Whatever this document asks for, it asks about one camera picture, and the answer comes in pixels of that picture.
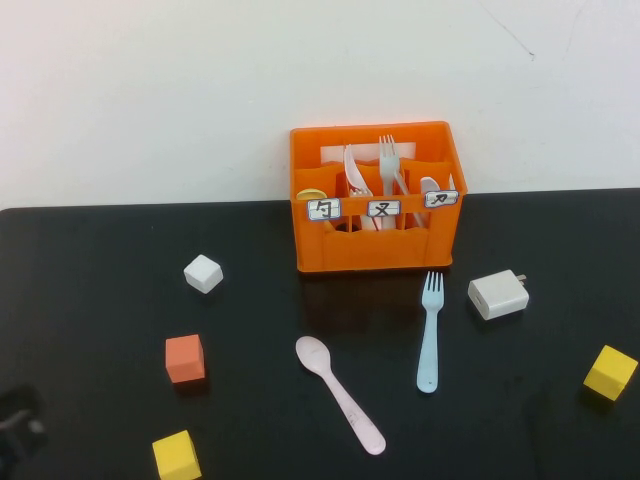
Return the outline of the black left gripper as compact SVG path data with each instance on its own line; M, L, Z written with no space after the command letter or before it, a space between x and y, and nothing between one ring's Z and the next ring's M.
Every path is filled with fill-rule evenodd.
M48 434L43 401L35 387L21 384L1 394L1 462L19 463L42 449Z

